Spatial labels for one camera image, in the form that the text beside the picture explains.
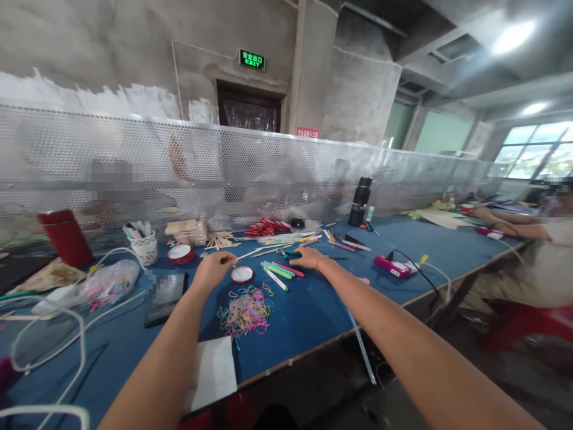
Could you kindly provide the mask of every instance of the hand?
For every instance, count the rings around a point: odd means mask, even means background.
[[[210,292],[222,282],[227,271],[238,261],[237,257],[228,251],[216,252],[205,257],[197,268],[192,285]]]
[[[491,211],[485,207],[478,206],[472,210],[472,215],[484,219],[491,215]]]
[[[316,269],[316,262],[319,258],[324,257],[320,251],[314,248],[298,247],[294,250],[301,253],[303,256],[297,260],[291,260],[291,266],[301,266],[307,269]]]

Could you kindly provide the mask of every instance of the blue table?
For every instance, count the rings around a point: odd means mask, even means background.
[[[373,221],[380,237],[373,232],[348,226],[345,221],[331,227],[336,233],[348,233],[366,246],[371,253],[357,251],[351,253],[327,243],[322,238],[313,245],[323,254],[349,256],[349,260],[339,261],[341,266],[361,278],[368,278],[371,285],[404,306],[432,292],[431,286],[420,275],[403,281],[374,265],[374,256],[388,254],[393,249],[406,253],[414,261],[420,261],[425,254],[428,262],[443,270],[450,279],[462,278],[491,263],[493,260],[510,253],[505,245],[477,234],[473,228],[445,229],[426,221],[414,221],[406,217],[392,216]],[[506,243],[517,246],[521,242],[508,239]],[[255,241],[243,242],[239,247],[230,248],[237,256],[255,249]],[[198,256],[202,249],[196,250]],[[108,259],[107,264],[115,260],[131,258],[130,254],[120,254]],[[396,254],[396,259],[403,260]],[[275,304],[269,317],[270,327],[265,334],[250,333],[240,342],[241,351],[234,348],[235,370],[239,387],[253,380],[287,366],[289,360],[306,355],[321,345],[347,336],[351,333],[352,323],[346,307],[316,271],[306,270],[304,278],[285,280],[290,288],[286,293],[262,270],[260,262],[275,261],[284,264],[276,254],[263,257],[246,257],[241,265],[253,268],[255,276],[252,285],[260,287],[266,282],[274,292]],[[192,277],[201,259],[197,257],[185,266],[176,266],[165,257],[165,249],[160,251],[158,262],[153,265],[154,275],[165,275],[172,271],[185,270]],[[443,276],[431,268],[425,273],[436,285],[445,285]],[[134,291],[137,294],[151,285],[146,275],[140,275]],[[221,337],[224,331],[216,317],[217,309],[229,303],[229,291],[237,291],[241,285],[231,282],[229,275],[221,286],[210,295],[201,318],[199,341]],[[147,351],[161,326],[144,328],[144,308],[138,303],[130,303],[125,309],[111,314],[87,333],[87,363],[80,383],[76,383],[65,403],[74,403],[90,411],[92,427],[95,428],[111,405],[113,399],[125,383],[137,363]],[[106,308],[90,314],[86,322],[96,317]],[[0,337],[0,352],[7,356],[10,343],[23,324],[9,322]],[[35,370],[30,376],[22,378],[12,390],[10,396],[17,405],[48,404],[56,401],[69,384],[79,363],[79,343],[65,350],[58,357]],[[62,418],[61,428],[77,428],[74,417]],[[55,428],[59,418],[52,418],[46,429]],[[33,416],[22,416],[15,420],[21,425],[28,423],[36,428],[39,420]]]

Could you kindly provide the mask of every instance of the green wall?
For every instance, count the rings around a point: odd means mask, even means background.
[[[386,139],[394,138],[394,140],[392,140],[392,149],[402,149],[413,113],[413,106],[401,105],[400,103],[392,104],[390,117],[388,118],[388,124],[386,124],[386,130],[384,132]]]
[[[415,151],[440,154],[442,151],[462,149],[471,128],[471,122],[430,111]]]

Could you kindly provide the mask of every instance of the black thermos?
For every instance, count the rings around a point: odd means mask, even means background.
[[[348,224],[360,227],[364,221],[364,214],[368,206],[368,199],[370,198],[370,186],[372,185],[372,178],[362,176],[360,182],[356,187],[354,193],[354,202],[352,203],[352,210],[348,218]]]

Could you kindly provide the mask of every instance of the door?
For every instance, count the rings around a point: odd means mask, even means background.
[[[218,87],[219,124],[281,132],[281,101]]]

